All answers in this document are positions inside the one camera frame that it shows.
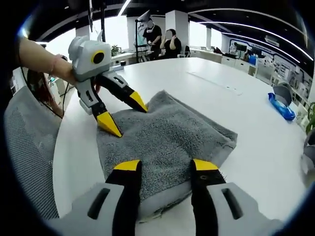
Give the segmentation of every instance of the human arm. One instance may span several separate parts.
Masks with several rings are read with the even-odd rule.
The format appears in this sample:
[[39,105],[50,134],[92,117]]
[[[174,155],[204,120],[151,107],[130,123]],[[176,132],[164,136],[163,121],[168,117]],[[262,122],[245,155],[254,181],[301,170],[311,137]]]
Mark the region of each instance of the human arm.
[[156,44],[160,40],[161,36],[158,36],[155,38],[155,40],[152,42],[152,44]]
[[37,72],[51,73],[75,85],[76,79],[73,75],[72,64],[62,58],[56,58],[55,55],[48,52],[39,44],[23,37],[20,40],[18,52],[18,62],[22,66]]
[[165,44],[165,42],[166,42],[166,38],[165,38],[165,36],[162,36],[162,42],[161,42],[161,45],[160,45],[160,49],[163,49],[164,48],[164,44]]
[[156,44],[162,37],[162,30],[159,26],[155,26],[153,30],[155,31],[155,35],[157,35],[157,37],[152,42],[152,44]]
[[170,50],[175,50],[176,46],[175,46],[175,39],[176,39],[176,35],[174,35],[171,39],[171,43],[169,44],[169,48]]

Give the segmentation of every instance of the round table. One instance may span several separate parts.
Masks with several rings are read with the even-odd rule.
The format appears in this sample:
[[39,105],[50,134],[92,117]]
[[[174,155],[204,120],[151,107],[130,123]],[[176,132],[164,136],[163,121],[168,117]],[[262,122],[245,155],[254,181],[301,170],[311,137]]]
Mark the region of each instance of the round table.
[[[213,61],[182,58],[126,66],[118,74],[144,102],[169,94],[238,134],[237,147],[220,170],[253,198],[268,218],[286,220],[305,192],[299,159],[306,137],[268,101],[272,87],[245,72]],[[129,106],[106,89],[100,98],[111,113]],[[94,184],[104,182],[96,145],[96,121],[79,105],[75,92],[62,120],[54,153],[53,184],[60,217]],[[137,235],[194,235],[190,198],[162,217],[136,226]]]

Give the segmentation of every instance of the blue object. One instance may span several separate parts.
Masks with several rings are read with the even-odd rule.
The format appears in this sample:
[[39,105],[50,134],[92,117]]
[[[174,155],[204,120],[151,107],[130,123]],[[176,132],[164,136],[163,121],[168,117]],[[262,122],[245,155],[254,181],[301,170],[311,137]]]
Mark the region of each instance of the blue object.
[[255,56],[250,56],[248,62],[252,65],[256,65],[256,57]]
[[286,120],[294,120],[295,113],[289,108],[286,107],[283,103],[276,100],[276,96],[274,93],[268,93],[269,101],[271,104],[278,110],[278,112],[283,116]]

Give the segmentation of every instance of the cabinet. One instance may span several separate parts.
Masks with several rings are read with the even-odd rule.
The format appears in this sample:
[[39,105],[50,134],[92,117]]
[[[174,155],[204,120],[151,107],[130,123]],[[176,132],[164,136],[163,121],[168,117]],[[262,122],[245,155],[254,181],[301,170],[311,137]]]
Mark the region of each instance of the cabinet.
[[235,61],[236,60],[232,59],[232,58],[222,57],[221,64],[234,67],[235,66]]
[[236,60],[234,68],[238,69],[238,70],[241,70],[241,71],[244,71],[245,73],[248,74],[248,71],[250,69],[250,65],[247,62],[245,62],[245,61]]

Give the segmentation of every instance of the led light strip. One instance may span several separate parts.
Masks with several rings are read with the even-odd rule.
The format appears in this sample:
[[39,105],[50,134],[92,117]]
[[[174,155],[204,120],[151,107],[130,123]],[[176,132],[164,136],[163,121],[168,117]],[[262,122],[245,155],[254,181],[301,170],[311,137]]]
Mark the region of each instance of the led light strip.
[[37,44],[48,44],[48,42],[35,42]]
[[292,59],[295,60],[297,63],[300,63],[299,60],[295,59],[293,56],[291,56],[290,54],[286,53],[285,51],[282,51],[281,49],[279,49],[279,48],[277,48],[277,47],[275,47],[275,46],[273,46],[273,45],[271,45],[271,44],[265,43],[265,42],[263,42],[263,41],[260,41],[260,40],[254,39],[254,38],[250,38],[250,37],[246,37],[246,36],[242,36],[242,35],[238,35],[238,34],[233,34],[233,33],[222,33],[222,34],[233,35],[233,36],[237,36],[237,37],[241,37],[241,38],[248,38],[248,39],[251,39],[251,40],[253,40],[253,41],[266,44],[266,45],[268,45],[269,47],[275,48],[275,49],[279,50],[280,52],[286,54],[288,57],[292,58]]
[[243,11],[243,12],[255,13],[255,14],[259,14],[259,15],[262,15],[262,16],[267,16],[267,17],[270,17],[270,18],[275,19],[277,21],[280,21],[280,22],[282,22],[282,23],[292,27],[296,31],[299,31],[301,34],[304,34],[304,32],[299,30],[297,27],[291,25],[290,23],[288,23],[288,22],[286,22],[286,21],[284,21],[284,20],[282,20],[282,19],[280,19],[278,17],[272,16],[272,15],[269,15],[269,14],[266,14],[266,13],[263,13],[263,12],[253,11],[253,10],[248,10],[248,9],[240,9],[240,8],[211,8],[211,9],[202,9],[202,10],[192,11],[192,12],[189,12],[188,14],[195,14],[195,13],[205,12],[205,11],[213,11],[214,13],[216,13],[216,11]]
[[221,21],[205,21],[205,22],[198,22],[200,24],[227,24],[227,25],[235,25],[235,26],[244,26],[244,27],[249,27],[249,28],[252,28],[252,29],[255,29],[255,30],[261,30],[261,31],[264,31],[266,33],[269,33],[269,34],[272,34],[286,42],[288,42],[289,44],[293,45],[295,48],[297,48],[298,50],[300,50],[302,53],[304,53],[309,59],[311,60],[314,60],[310,55],[308,55],[302,48],[300,48],[299,46],[297,46],[296,44],[292,43],[291,41],[281,37],[280,35],[277,35],[275,33],[272,33],[270,31],[267,31],[265,29],[261,29],[261,28],[258,28],[258,27],[255,27],[255,26],[249,26],[249,25],[244,25],[244,24],[240,24],[240,23],[234,23],[234,22],[221,22]]
[[117,16],[121,16],[124,12],[124,10],[126,9],[126,7],[129,5],[129,3],[131,2],[131,0],[126,0],[123,7],[120,9],[120,12],[118,13]]

